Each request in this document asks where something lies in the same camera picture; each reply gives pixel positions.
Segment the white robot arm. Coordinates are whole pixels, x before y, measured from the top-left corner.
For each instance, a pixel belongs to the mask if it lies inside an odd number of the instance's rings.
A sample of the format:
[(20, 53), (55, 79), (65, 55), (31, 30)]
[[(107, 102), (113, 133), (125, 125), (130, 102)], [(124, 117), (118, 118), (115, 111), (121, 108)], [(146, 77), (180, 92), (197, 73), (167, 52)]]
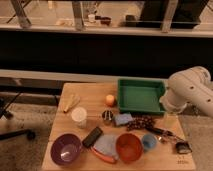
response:
[(169, 113), (181, 113), (187, 103), (195, 105), (209, 117), (213, 117), (213, 90), (210, 72), (201, 66), (172, 74), (167, 80), (168, 89), (159, 102)]

